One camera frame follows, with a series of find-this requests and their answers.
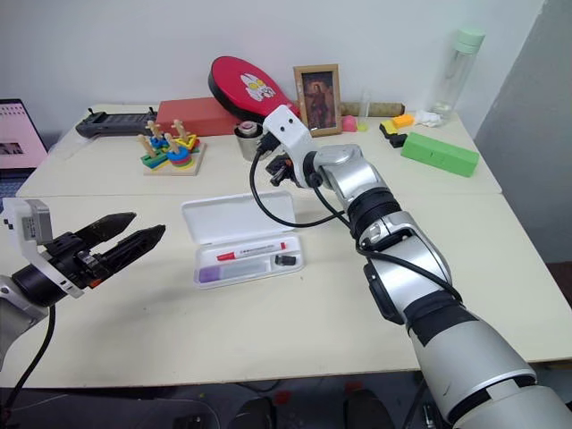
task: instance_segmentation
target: green rectangular box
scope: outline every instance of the green rectangular box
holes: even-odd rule
[[[479,154],[472,150],[430,139],[416,132],[409,133],[401,156],[465,177],[473,175],[479,162]]]

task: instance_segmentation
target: grey wall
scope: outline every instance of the grey wall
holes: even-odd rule
[[[547,0],[476,136],[546,262],[572,260],[572,2]]]

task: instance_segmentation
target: laptop screen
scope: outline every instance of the laptop screen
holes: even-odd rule
[[[0,100],[0,169],[36,168],[46,156],[22,101]]]

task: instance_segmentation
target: table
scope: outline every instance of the table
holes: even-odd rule
[[[311,192],[294,194],[299,220],[323,211]],[[299,231],[307,266],[298,273],[194,289],[196,246],[180,204],[206,196],[42,198],[55,233],[127,210],[139,214],[130,231],[157,223],[167,230],[139,261],[82,298],[58,304],[53,342],[28,387],[219,383],[418,368],[404,328],[379,314],[362,273],[364,259],[339,222]],[[447,257],[468,307],[526,360],[572,357],[572,312],[502,195],[407,194],[400,203]],[[6,241],[6,229],[0,229],[2,248]],[[8,252],[0,273],[23,264]],[[15,384],[45,328],[46,320],[13,344],[0,386]]]
[[[109,113],[145,112],[147,105],[96,105],[94,111]],[[316,139],[318,145],[359,144],[366,159],[379,170],[397,196],[403,194],[490,194],[500,193],[486,162],[481,159],[471,178],[457,176],[429,165],[404,158],[400,150],[391,147],[378,126],[380,118],[369,118],[369,131],[343,133]],[[454,115],[442,128],[408,127],[435,139],[477,150],[475,143]],[[59,149],[73,147],[82,139],[72,129],[61,141]],[[248,168],[242,159],[236,138],[217,136],[201,138],[208,145],[205,159],[196,177],[143,176],[139,158],[145,154],[134,137],[96,139],[72,157],[64,159],[52,154],[24,183],[19,197],[62,197],[83,195],[188,195],[208,189],[209,195],[222,196],[249,192]],[[259,175],[258,186],[269,187],[266,173]]]

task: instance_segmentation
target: purple eraser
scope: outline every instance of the purple eraser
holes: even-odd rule
[[[200,283],[216,282],[217,280],[221,280],[220,266],[206,266],[198,271],[198,281]]]

